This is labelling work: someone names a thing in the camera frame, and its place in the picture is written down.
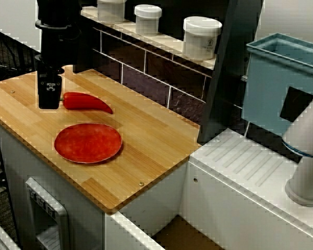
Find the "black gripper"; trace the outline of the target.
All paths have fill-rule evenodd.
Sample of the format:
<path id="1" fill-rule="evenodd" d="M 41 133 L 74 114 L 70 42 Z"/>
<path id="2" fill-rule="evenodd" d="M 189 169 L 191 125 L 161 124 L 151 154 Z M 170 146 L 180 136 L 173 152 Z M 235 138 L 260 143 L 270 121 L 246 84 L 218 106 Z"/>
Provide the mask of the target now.
<path id="1" fill-rule="evenodd" d="M 37 85 L 39 93 L 39 108 L 41 109 L 58 109 L 60 92 L 62 89 L 62 77 L 64 69 L 53 67 L 44 62 L 41 55 L 36 55 Z"/>

